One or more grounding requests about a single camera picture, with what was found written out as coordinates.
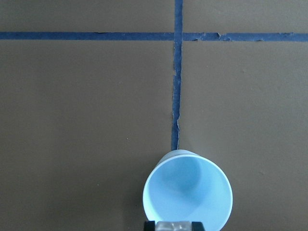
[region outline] blue tape line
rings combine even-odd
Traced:
[[[183,41],[183,0],[175,0],[174,21],[174,70],[173,77],[173,123],[171,134],[171,150],[179,148],[179,117],[180,117],[180,94],[181,94],[181,70],[182,70],[182,41]]]
[[[308,34],[298,33],[183,33],[184,41],[291,41],[308,42]]]
[[[174,33],[138,32],[0,32],[0,39],[47,40],[152,40],[172,41]]]

